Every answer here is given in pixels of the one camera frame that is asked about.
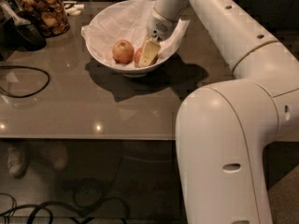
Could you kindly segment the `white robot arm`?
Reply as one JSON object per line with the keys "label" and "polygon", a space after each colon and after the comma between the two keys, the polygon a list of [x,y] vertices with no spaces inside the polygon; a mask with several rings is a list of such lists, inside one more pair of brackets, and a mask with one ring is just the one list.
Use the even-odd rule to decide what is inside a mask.
{"label": "white robot arm", "polygon": [[272,224],[263,149],[299,125],[299,62],[233,0],[156,0],[145,58],[192,7],[234,77],[193,91],[176,120],[188,224]]}

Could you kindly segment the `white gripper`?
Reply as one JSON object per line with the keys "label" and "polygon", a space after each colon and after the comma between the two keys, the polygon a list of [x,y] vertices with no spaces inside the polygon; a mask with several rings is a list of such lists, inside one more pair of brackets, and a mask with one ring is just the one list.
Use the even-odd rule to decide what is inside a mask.
{"label": "white gripper", "polygon": [[155,38],[145,42],[138,63],[140,67],[148,67],[153,63],[161,48],[158,40],[168,39],[173,34],[173,25],[172,21],[160,15],[155,8],[151,10],[147,21],[147,33],[148,36]]}

